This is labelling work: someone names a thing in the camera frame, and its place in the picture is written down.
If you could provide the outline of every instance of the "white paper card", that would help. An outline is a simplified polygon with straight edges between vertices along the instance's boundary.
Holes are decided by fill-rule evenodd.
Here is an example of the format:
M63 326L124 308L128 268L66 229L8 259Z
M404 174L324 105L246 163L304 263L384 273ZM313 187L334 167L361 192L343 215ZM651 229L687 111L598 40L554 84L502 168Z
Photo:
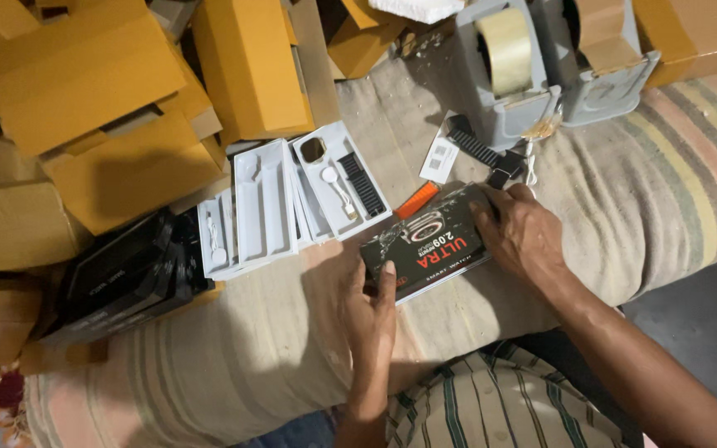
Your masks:
M424 164L419 171L419 177L432 180L435 183L447 183L450 170L453 169L453 162L458 157L458 147L447 139L447 118L456 115L453 111L447 111L444 121L441 122L433 143L430 144L428 156L424 158Z

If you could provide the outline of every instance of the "black smartwatch box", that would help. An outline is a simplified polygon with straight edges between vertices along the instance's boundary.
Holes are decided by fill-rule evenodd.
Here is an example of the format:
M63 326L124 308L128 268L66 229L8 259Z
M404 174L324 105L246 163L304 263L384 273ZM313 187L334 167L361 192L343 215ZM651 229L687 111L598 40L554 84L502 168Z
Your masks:
M489 259L469 204L488 202L474 183L453 191L361 246L367 271L377 284L387 260L397 268L396 303Z

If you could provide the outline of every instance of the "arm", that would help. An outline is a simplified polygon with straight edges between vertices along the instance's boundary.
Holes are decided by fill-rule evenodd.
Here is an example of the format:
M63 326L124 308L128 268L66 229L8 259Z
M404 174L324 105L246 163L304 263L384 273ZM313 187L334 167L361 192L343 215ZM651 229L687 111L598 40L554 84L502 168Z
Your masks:
M472 205L486 247L539 293L618 404L659 446L717 446L717 399L572 274L560 220L523 184L486 194L500 211L497 223Z
M345 419L336 430L336 448L386 446L384 417L397 331L394 310L397 274L394 263L387 261L375 298L363 293L365 269L359 259L346 298L339 303L353 358L353 385L347 395Z

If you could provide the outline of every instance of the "dark floor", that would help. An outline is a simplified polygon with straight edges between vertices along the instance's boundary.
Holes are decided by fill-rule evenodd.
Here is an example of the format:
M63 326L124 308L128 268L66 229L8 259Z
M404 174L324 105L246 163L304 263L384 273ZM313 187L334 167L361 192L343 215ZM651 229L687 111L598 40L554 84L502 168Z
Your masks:
M647 292L624 314L717 397L717 264Z

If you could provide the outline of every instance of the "charging cable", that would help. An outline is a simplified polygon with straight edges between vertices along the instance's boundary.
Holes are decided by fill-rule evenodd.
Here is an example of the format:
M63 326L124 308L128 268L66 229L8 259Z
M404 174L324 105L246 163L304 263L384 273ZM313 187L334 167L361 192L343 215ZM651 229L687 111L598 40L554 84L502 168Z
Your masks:
M527 146L524 150L524 157L527 163L527 177L524 180L525 185L533 192L535 198L535 190L533 186L539 181L539 177L535 175L535 154L533 154L533 139L527 139Z
M345 210L345 214L347 214L347 218L351 221L355 221L356 219L358 219L359 214L356 213L356 209L355 207L353 207L351 197L339 185L339 173L336 171L336 168L324 168L323 171L320 173L320 177L322 177L325 182L333 185L334 189L336 189L336 193L339 195L339 198L342 199L342 204Z
M225 249L217 245L217 227L214 225L212 214L206 212L206 226L210 231L210 247L212 248L212 261L216 265L222 265L226 260Z

